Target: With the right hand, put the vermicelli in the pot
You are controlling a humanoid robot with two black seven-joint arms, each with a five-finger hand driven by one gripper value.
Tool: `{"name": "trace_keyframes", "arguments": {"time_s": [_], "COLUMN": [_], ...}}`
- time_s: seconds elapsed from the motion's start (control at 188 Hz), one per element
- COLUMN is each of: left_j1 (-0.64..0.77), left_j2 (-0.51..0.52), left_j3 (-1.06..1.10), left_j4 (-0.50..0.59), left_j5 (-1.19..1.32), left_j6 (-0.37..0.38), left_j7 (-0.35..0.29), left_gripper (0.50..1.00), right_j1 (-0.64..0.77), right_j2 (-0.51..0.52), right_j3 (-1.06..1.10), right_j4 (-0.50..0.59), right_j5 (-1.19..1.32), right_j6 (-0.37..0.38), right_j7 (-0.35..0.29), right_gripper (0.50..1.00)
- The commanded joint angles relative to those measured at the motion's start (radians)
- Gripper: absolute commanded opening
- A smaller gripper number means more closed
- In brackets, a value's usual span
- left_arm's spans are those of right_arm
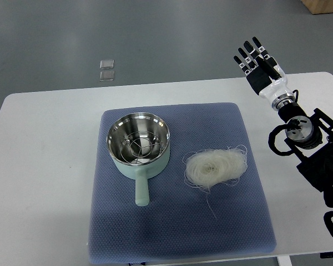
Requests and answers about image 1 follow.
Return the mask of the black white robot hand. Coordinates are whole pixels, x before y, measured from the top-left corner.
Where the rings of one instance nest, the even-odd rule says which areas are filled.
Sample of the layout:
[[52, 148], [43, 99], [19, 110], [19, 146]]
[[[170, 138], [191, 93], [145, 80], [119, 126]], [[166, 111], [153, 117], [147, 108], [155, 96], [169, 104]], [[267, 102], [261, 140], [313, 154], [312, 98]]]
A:
[[296, 94], [287, 87], [286, 74], [257, 37], [252, 37], [252, 42], [245, 41], [238, 52], [240, 55], [234, 56], [234, 60], [256, 95], [266, 99], [274, 109], [283, 101], [296, 101]]

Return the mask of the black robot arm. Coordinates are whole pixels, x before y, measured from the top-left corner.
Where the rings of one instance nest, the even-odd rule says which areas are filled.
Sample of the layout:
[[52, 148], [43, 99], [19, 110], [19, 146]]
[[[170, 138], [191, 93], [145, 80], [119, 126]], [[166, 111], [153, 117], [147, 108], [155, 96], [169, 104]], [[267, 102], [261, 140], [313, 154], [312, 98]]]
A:
[[333, 119], [318, 108], [307, 116], [293, 94], [278, 96], [272, 107], [284, 124], [269, 133], [268, 145], [279, 156], [298, 157], [297, 170], [331, 208], [324, 224], [333, 237]]

